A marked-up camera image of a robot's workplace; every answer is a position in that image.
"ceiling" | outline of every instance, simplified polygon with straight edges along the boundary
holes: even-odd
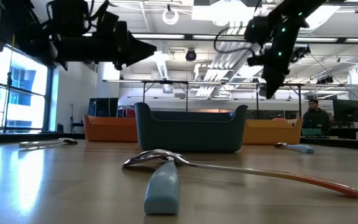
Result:
[[[46,20],[46,0],[32,0],[36,14],[41,20]],[[211,21],[194,21],[191,19],[193,0],[182,1],[181,6],[172,6],[172,9],[184,10],[179,13],[179,20],[174,25],[168,25],[162,20],[165,5],[144,4],[145,11],[142,11],[140,4],[117,4],[118,7],[110,7],[109,11],[117,14],[120,20],[126,21],[131,32],[154,32],[154,33],[185,33],[185,34],[217,34],[223,27],[214,25]],[[356,7],[342,7],[340,11],[353,11]],[[358,37],[358,14],[353,12],[335,13],[326,23],[308,35],[326,37]],[[160,41],[149,41],[157,44]],[[193,72],[197,63],[211,63],[216,51],[213,42],[169,40],[164,41],[170,52],[170,59],[166,62],[168,70],[184,71],[183,79],[186,79],[188,72]],[[185,54],[187,49],[193,48],[197,53],[196,62],[186,62]],[[324,68],[311,56],[308,56],[298,64],[290,67],[289,79],[291,82],[307,82],[311,76],[315,76],[326,69],[333,69],[334,76],[341,82],[347,81],[347,69],[354,64],[346,62],[358,62],[358,45],[349,44],[310,44],[311,53],[315,56]],[[157,70],[153,60],[144,60],[124,69],[124,77],[131,78],[139,75],[144,78]]]

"security camera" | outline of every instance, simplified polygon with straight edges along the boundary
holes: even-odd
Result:
[[[189,49],[186,54],[186,61],[194,62],[197,58],[197,54],[194,49]]]

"spoon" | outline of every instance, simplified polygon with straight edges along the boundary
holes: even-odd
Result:
[[[279,142],[274,145],[274,147],[282,147],[286,149],[291,149],[297,152],[303,152],[303,153],[314,153],[314,150],[306,145],[289,145],[285,142]]]
[[[56,144],[78,144],[78,142],[72,138],[60,138],[54,141],[35,141],[35,142],[20,142],[19,147],[30,148],[30,147],[42,147],[42,146],[53,146]]]
[[[124,166],[124,167],[130,166],[133,164],[138,164],[138,163],[151,161],[154,159],[166,158],[166,157],[172,157],[172,158],[174,158],[175,162],[182,164],[182,165],[190,166],[190,167],[221,170],[221,171],[228,171],[228,172],[239,172],[239,173],[243,173],[243,174],[254,174],[254,175],[262,175],[262,176],[266,176],[266,177],[278,177],[278,178],[282,178],[282,179],[295,180],[295,181],[313,184],[313,185],[317,185],[317,186],[324,187],[327,189],[335,190],[335,191],[344,193],[346,195],[349,195],[351,197],[358,198],[358,191],[356,189],[353,189],[352,187],[349,187],[349,186],[346,186],[343,184],[332,182],[330,180],[324,180],[324,179],[320,179],[318,177],[310,177],[310,176],[300,175],[300,174],[292,174],[289,172],[196,164],[196,163],[188,162],[187,160],[185,160],[184,158],[182,158],[180,156],[177,156],[173,152],[162,150],[162,149],[141,152],[140,154],[137,154],[137,155],[129,158],[127,161],[125,161],[122,164],[122,166]]]

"green shirt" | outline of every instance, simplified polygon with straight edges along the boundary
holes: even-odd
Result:
[[[303,126],[305,128],[329,128],[329,115],[327,112],[318,108],[317,110],[308,110],[303,115]]]

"window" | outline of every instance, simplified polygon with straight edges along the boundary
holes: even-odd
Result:
[[[8,96],[9,72],[12,85]],[[0,126],[5,125],[3,111],[6,111],[7,128],[42,128],[47,77],[46,66],[4,48],[0,53]]]

